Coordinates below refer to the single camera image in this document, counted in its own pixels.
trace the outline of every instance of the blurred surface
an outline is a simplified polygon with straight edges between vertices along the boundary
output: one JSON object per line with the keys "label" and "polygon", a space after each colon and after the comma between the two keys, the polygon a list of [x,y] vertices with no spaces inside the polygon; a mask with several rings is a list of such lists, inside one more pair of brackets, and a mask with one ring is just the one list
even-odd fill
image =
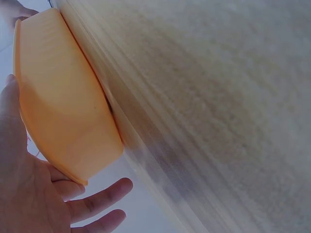
{"label": "blurred surface", "polygon": [[55,0],[180,232],[311,232],[311,2]]}

